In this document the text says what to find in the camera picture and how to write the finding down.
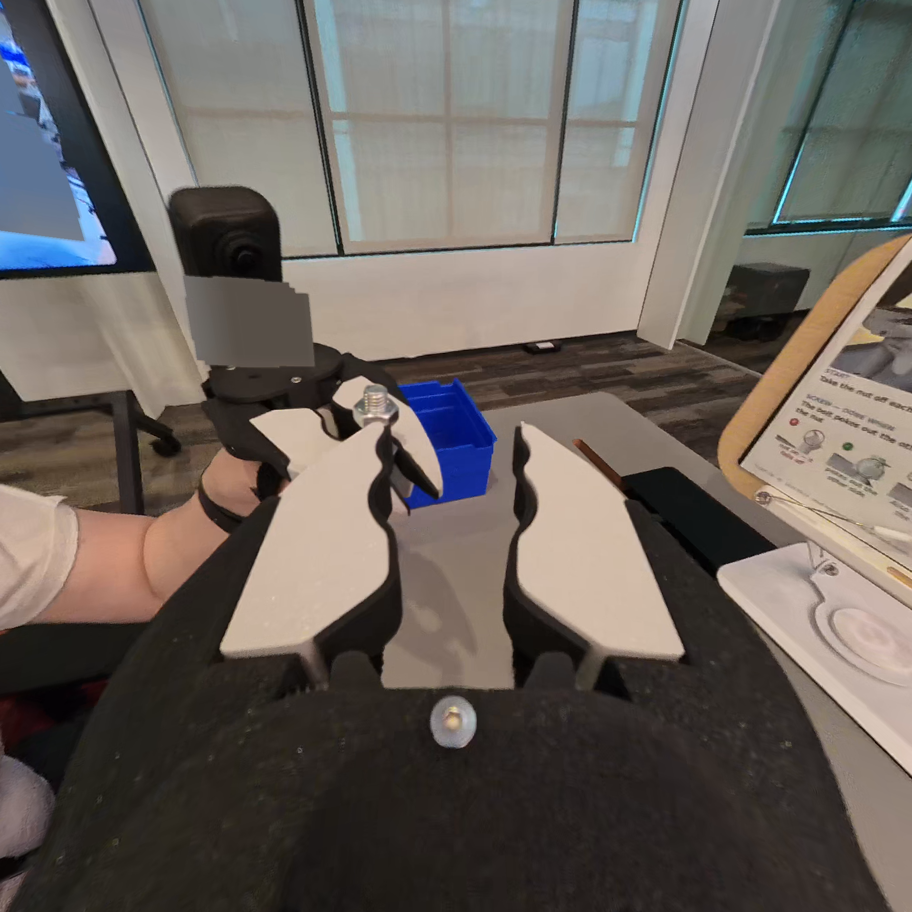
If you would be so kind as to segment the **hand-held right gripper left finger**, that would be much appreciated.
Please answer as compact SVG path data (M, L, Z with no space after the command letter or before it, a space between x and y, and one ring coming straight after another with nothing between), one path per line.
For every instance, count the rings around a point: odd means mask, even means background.
M391 578L392 462L389 427L370 424L290 483L222 636L223 658L296 655L325 688L329 636Z

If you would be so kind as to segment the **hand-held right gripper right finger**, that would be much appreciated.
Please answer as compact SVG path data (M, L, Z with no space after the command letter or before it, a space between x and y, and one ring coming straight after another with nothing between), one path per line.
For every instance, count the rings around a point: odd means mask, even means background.
M513 514L503 624L517 688L546 655L595 690L618 659L678 663L686 649L630 501L603 474L523 421L514 430Z

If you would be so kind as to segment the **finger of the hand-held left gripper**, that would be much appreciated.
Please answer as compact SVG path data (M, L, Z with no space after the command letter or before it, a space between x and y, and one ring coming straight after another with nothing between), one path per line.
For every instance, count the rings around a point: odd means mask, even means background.
M381 384L381 382L346 380L341 383L333 395L331 410L338 432L344 438L361 429L354 420L351 409L362 397L364 387L369 384ZM386 385L385 387L389 391L389 396L394 398L399 405L398 420L387 426L391 429L394 441L394 461L399 473L431 499L439 499L443 494L444 485L436 450L407 400L397 393L393 386Z
M286 458L287 478L296 478L341 442L334 419L324 408L271 409L250 423Z

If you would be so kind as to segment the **blue plastic bin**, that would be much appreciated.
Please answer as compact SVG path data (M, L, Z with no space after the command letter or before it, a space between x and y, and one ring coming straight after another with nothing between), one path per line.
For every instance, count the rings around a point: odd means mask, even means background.
M436 451L443 482L439 499L415 487L406 505L414 510L484 496L497 438L462 382L419 382L400 390Z

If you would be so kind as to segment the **person's left forearm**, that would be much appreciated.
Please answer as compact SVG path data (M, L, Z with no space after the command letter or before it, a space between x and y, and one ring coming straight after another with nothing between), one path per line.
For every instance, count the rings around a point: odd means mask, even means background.
M141 621L155 616L231 534L211 519L199 497L153 519L144 533L142 568L150 596L139 609Z

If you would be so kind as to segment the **person's left hand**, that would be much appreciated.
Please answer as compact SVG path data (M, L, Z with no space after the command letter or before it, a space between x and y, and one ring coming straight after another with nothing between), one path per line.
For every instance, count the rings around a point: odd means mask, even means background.
M205 515L222 531L233 532L287 485L289 480L269 463L241 460L221 448L200 476L197 496Z

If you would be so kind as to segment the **black rolling stand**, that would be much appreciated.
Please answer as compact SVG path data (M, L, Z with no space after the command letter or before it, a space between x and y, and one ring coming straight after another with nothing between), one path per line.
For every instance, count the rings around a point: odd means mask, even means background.
M132 390L27 401L21 398L6 375L1 374L3 424L81 412L99 412L110 417L115 439L120 510L128 514L145 514L140 432L153 437L152 449L163 458L180 453L181 443L170 427L146 414Z

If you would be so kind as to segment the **white stand base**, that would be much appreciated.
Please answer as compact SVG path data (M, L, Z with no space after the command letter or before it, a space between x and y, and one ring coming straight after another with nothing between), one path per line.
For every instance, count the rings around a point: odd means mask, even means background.
M807 543L724 565L722 589L911 772L910 579L887 587Z

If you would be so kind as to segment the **white page holder bar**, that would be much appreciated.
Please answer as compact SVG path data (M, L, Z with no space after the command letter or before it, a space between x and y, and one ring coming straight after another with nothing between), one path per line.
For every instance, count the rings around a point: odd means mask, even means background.
M794 501L767 486L758 488L753 500L821 552L898 601L911 605L910 531L853 522L837 513Z

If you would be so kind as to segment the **orange cloth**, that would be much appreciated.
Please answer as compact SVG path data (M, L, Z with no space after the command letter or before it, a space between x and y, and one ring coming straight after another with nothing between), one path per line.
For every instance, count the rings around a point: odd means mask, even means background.
M108 678L67 683L1 697L2 742L11 751L23 740L81 719L97 705Z

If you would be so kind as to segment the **dark grey waste bin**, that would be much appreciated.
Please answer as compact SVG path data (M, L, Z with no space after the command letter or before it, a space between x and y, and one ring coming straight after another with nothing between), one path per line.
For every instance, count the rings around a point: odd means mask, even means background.
M734 265L712 331L739 341L773 341L784 331L811 270L771 263Z

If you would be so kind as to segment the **white framed glass window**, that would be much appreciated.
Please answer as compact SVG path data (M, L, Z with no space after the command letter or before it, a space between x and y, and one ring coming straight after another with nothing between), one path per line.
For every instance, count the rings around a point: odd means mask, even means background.
M683 6L139 2L192 176L285 258L633 241Z

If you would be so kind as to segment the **teal framed glass partition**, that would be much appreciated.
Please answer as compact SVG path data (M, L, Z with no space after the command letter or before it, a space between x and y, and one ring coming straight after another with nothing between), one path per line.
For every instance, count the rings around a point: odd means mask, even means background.
M768 100L769 170L747 235L910 226L911 3L797 2Z

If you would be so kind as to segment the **wall display screen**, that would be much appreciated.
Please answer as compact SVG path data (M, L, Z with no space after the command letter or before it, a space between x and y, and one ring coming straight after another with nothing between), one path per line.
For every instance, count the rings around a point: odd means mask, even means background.
M152 272L47 2L2 2L1 33L2 279Z

